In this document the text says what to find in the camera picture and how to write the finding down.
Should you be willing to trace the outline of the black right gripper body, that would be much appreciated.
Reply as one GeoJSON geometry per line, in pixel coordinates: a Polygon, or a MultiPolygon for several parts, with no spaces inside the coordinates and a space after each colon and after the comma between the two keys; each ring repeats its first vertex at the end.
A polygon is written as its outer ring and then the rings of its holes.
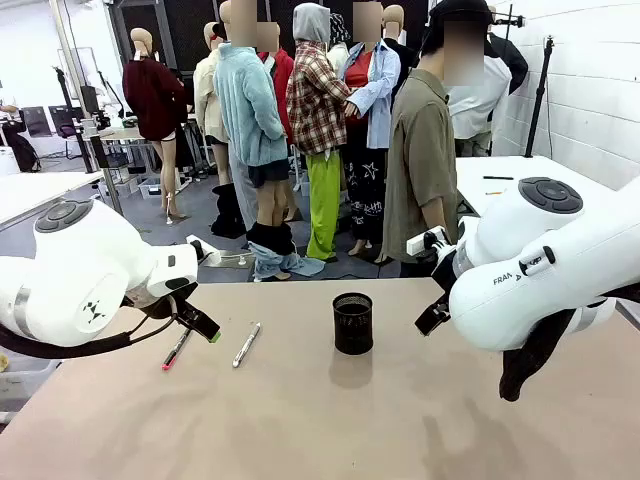
{"type": "Polygon", "coordinates": [[[435,305],[447,305],[449,302],[449,294],[457,280],[453,268],[456,247],[453,245],[435,245],[429,249],[428,254],[429,258],[435,262],[431,278],[443,290],[442,296],[435,302],[435,305]]]}

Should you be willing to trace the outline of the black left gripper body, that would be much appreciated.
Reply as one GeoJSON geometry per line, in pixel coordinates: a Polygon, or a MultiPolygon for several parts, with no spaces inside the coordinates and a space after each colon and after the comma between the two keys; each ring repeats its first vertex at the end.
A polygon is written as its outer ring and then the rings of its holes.
{"type": "Polygon", "coordinates": [[[142,300],[134,300],[130,296],[124,296],[122,306],[141,310],[152,319],[169,319],[175,315],[176,321],[183,322],[182,315],[187,311],[187,299],[192,293],[192,287],[183,287],[161,298],[147,296],[142,300]]]}

